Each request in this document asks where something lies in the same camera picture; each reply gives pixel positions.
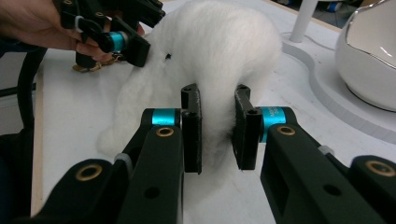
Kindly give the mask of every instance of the plush toy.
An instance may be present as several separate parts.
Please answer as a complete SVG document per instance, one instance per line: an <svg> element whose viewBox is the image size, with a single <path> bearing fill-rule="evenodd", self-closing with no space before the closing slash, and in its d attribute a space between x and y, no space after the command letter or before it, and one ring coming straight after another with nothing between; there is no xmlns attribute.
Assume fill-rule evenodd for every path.
<svg viewBox="0 0 396 224"><path fill-rule="evenodd" d="M281 54L277 29L252 8L191 1L168 13L146 39L151 44L147 63L134 67L123 84L114 124L101 134L100 150L115 156L134 135L145 108L180 108L181 88L196 83L202 101L203 174L216 171L231 150L236 86L252 89L253 104L264 97L266 79Z"/></svg>

